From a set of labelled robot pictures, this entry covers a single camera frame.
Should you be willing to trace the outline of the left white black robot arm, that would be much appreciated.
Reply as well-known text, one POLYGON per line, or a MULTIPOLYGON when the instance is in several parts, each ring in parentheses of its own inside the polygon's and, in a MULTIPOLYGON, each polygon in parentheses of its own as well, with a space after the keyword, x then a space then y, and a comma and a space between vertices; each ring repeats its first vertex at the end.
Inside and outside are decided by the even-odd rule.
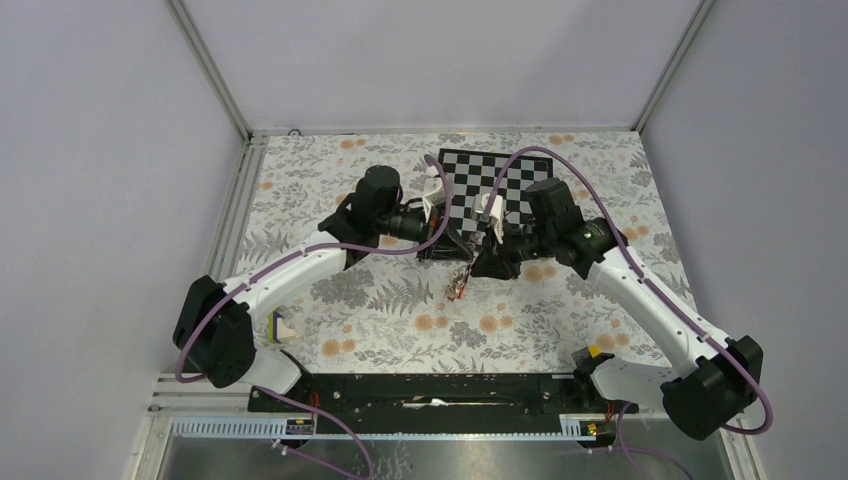
POLYGON ((304 407, 311 387, 302 378, 303 368, 287 354, 259 349, 254 326, 314 283, 370 254, 411 255, 435 245, 448 228, 452 184, 433 156, 425 160, 429 189, 421 208, 401 205, 394 168, 372 166, 337 210, 288 252, 224 281, 208 275, 195 280, 173 333, 180 351, 176 380, 206 379, 219 389, 242 383, 272 391, 285 410, 304 407))

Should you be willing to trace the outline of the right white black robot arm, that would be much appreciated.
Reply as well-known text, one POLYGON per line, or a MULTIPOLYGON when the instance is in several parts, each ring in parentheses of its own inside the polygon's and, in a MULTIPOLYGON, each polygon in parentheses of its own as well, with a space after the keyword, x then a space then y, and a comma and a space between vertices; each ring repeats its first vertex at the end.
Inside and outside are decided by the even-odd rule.
POLYGON ((474 211, 489 225, 472 276, 514 279, 523 262, 554 258, 623 308, 670 364, 612 354, 580 361, 573 386, 579 407, 597 412, 611 400, 632 402, 665 412, 688 437, 704 440, 760 399, 764 354, 753 338, 734 339, 690 308, 610 221, 585 219, 563 181, 537 182, 525 194, 532 221, 523 229, 508 225, 501 196, 476 196, 474 211))

